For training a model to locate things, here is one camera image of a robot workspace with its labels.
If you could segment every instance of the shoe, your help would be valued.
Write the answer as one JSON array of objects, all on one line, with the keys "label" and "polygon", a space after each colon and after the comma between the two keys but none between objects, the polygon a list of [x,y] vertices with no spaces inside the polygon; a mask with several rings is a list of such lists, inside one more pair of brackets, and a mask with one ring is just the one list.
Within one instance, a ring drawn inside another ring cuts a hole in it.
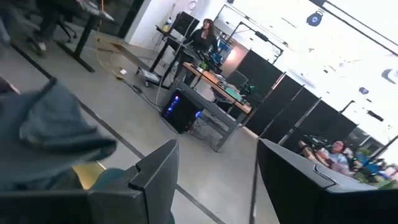
[{"label": "shoe", "polygon": [[30,43],[33,50],[39,57],[45,57],[45,51],[47,50],[47,48],[44,42],[38,42],[34,36],[28,37],[27,42]]}]

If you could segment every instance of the wooden desk surface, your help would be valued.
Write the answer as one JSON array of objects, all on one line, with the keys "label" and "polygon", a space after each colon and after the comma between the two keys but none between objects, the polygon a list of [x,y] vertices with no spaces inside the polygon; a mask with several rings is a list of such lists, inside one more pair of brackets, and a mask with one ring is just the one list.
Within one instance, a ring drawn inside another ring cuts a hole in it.
[{"label": "wooden desk surface", "polygon": [[237,106],[239,109],[241,109],[243,112],[246,114],[250,113],[251,111],[251,106],[249,105],[244,105],[238,101],[236,101],[235,98],[233,98],[231,95],[229,95],[227,92],[222,89],[217,83],[220,81],[215,75],[211,74],[210,72],[203,72],[200,73],[198,70],[194,69],[191,67],[191,63],[184,62],[184,67],[190,70],[192,73],[194,73],[196,76],[203,76],[204,81],[207,82],[211,87],[216,89],[219,93],[221,93],[225,98],[228,100],[234,102],[234,105]]}]

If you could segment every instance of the computer case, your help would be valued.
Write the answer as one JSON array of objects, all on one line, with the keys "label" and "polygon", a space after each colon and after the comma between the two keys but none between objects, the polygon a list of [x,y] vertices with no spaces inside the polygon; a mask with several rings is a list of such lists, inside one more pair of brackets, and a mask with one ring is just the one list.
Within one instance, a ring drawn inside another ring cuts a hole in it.
[{"label": "computer case", "polygon": [[191,96],[176,90],[160,115],[181,134],[191,129],[202,111],[203,107]]}]

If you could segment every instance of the person sitting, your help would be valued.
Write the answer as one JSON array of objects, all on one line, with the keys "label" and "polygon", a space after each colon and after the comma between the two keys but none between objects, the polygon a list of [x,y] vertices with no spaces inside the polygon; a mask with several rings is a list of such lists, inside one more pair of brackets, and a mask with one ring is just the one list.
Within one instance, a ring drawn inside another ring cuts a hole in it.
[{"label": "person sitting", "polygon": [[[299,142],[300,147],[304,150],[310,146],[304,142]],[[331,147],[330,152],[325,148],[318,150],[315,157],[322,161],[322,164],[328,166],[330,169],[349,175],[349,164],[347,157],[343,154],[345,150],[345,143],[343,141],[335,141]]]},{"label": "person sitting", "polygon": [[[218,51],[217,46],[217,38],[214,35],[214,23],[211,19],[205,19],[203,21],[203,25],[201,29],[197,29],[194,31],[190,37],[183,41],[184,44],[191,43],[191,46],[198,51],[207,52],[210,46],[213,46],[212,52]],[[184,52],[181,54],[180,60],[178,62],[177,71],[174,75],[174,80],[176,79],[177,75],[182,71],[183,63],[184,62],[192,62],[191,56],[185,54]],[[185,77],[185,83],[187,85],[191,84],[193,79],[195,78],[194,75],[187,75]]]}]

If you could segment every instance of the white wall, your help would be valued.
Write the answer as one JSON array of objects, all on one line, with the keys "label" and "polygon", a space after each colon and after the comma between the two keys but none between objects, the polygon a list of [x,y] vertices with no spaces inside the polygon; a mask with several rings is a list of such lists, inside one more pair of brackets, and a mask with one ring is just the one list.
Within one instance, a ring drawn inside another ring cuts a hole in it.
[{"label": "white wall", "polygon": [[154,50],[155,42],[159,39],[156,25],[163,26],[169,17],[174,21],[175,16],[181,11],[190,13],[199,21],[205,18],[214,19],[224,4],[223,0],[197,0],[196,8],[190,12],[189,4],[192,1],[145,0],[124,40],[129,44]]}]

